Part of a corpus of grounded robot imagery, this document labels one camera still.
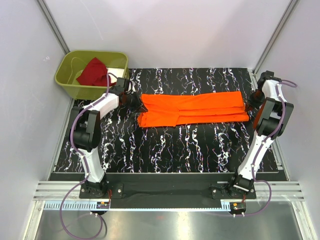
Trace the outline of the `orange t shirt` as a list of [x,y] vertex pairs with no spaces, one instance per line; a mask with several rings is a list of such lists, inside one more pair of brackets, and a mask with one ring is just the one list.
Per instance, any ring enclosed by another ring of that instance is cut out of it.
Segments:
[[148,109],[137,118],[141,128],[247,122],[250,119],[240,91],[198,95],[143,94],[141,99]]

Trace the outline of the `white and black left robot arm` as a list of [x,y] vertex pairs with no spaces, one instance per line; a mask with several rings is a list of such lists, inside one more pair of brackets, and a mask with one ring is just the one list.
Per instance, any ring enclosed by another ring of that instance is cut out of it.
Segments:
[[69,141],[82,161],[85,180],[93,183],[90,192],[97,198],[103,198],[108,193],[107,184],[102,182],[105,172],[98,153],[102,137],[101,119],[121,105],[133,113],[148,112],[135,90],[135,84],[118,77],[115,85],[108,86],[98,99],[83,107],[73,107],[70,112]]

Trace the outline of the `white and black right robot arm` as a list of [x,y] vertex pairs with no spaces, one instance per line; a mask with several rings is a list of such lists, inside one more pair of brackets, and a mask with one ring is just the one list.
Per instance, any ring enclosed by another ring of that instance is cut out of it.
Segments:
[[294,105],[284,97],[282,86],[292,88],[297,85],[275,76],[272,71],[261,73],[257,89],[247,99],[245,110],[258,110],[253,121],[254,136],[248,153],[238,167],[236,179],[227,185],[228,195],[239,198],[245,192],[243,183],[253,183],[263,157],[275,141],[283,134],[293,113]]

